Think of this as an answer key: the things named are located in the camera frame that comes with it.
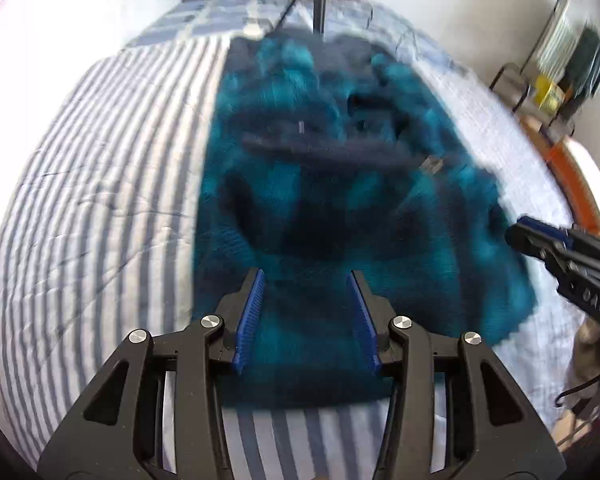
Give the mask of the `grey knit gloved right hand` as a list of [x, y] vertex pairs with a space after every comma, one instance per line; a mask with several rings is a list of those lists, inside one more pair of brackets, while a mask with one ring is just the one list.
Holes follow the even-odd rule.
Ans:
[[573, 339], [570, 380], [573, 387], [600, 374], [600, 323], [585, 318]]

